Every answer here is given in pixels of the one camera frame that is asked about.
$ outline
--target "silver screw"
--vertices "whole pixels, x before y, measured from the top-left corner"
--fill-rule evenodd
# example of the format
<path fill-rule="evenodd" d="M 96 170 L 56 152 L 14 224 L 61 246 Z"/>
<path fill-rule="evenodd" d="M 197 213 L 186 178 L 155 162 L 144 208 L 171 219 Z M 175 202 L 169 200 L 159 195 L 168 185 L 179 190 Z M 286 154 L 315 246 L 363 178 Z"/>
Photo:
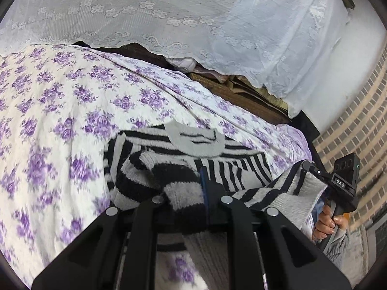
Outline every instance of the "silver screw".
<path fill-rule="evenodd" d="M 155 204 L 161 204 L 164 202 L 164 198 L 161 195 L 156 195 L 152 197 L 152 202 L 154 202 Z"/>
<path fill-rule="evenodd" d="M 275 216 L 278 215 L 279 211 L 278 211 L 277 208 L 269 207 L 268 209 L 266 209 L 266 213 L 267 213 L 269 216 L 275 217 Z"/>
<path fill-rule="evenodd" d="M 118 213 L 118 211 L 119 210 L 117 208 L 115 208 L 115 207 L 109 207 L 108 209 L 106 209 L 106 214 L 108 216 L 114 216 L 114 215 L 116 215 Z"/>
<path fill-rule="evenodd" d="M 220 198 L 220 201 L 221 201 L 222 203 L 224 203 L 224 204 L 231 204 L 231 202 L 233 201 L 233 198 L 232 198 L 231 196 L 225 195 L 225 196 L 222 196 L 222 197 Z"/>

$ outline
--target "human hand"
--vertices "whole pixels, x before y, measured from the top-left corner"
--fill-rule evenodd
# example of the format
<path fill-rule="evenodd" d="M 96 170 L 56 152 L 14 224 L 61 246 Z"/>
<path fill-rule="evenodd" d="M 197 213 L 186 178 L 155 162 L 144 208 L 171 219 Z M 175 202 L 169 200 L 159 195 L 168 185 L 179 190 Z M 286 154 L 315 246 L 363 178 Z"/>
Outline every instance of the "human hand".
<path fill-rule="evenodd" d="M 330 214 L 330 207 L 324 205 L 312 234 L 312 239 L 314 241 L 325 239 L 328 234 L 333 234 L 335 225 L 338 225 L 342 230 L 347 229 L 348 220 L 344 216 L 334 216 L 332 220 Z"/>

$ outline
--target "gray neckline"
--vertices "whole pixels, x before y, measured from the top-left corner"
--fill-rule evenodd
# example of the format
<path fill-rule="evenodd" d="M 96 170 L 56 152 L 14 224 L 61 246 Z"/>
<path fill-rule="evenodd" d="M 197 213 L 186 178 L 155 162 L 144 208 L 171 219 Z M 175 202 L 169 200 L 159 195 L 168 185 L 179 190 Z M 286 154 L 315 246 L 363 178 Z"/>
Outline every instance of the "gray neckline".
<path fill-rule="evenodd" d="M 224 152 L 226 138 L 217 130 L 198 129 L 186 126 L 175 120 L 164 124 L 169 140 L 183 153 L 194 157 L 217 157 Z M 210 144 L 195 144 L 190 136 L 202 135 Z"/>

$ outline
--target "white wall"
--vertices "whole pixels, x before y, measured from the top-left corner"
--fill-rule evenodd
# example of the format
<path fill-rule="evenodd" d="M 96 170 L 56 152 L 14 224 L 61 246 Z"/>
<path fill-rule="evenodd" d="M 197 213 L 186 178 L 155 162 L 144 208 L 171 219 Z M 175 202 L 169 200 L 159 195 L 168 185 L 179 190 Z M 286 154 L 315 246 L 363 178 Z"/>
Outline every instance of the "white wall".
<path fill-rule="evenodd" d="M 323 133 L 352 102 L 368 80 L 387 37 L 368 0 L 353 0 L 350 22 L 330 57 L 326 75 L 303 107 Z"/>

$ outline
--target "sheer white fabric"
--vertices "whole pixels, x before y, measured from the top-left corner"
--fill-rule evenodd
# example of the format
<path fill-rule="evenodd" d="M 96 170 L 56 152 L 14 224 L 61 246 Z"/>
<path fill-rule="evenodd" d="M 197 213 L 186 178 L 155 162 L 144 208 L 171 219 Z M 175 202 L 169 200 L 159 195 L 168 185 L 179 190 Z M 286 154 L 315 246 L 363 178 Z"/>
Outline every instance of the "sheer white fabric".
<path fill-rule="evenodd" d="M 245 75 L 301 110 L 347 20 L 341 0 L 15 0 L 0 24 L 0 54 L 26 44 L 120 47 L 137 42 Z"/>

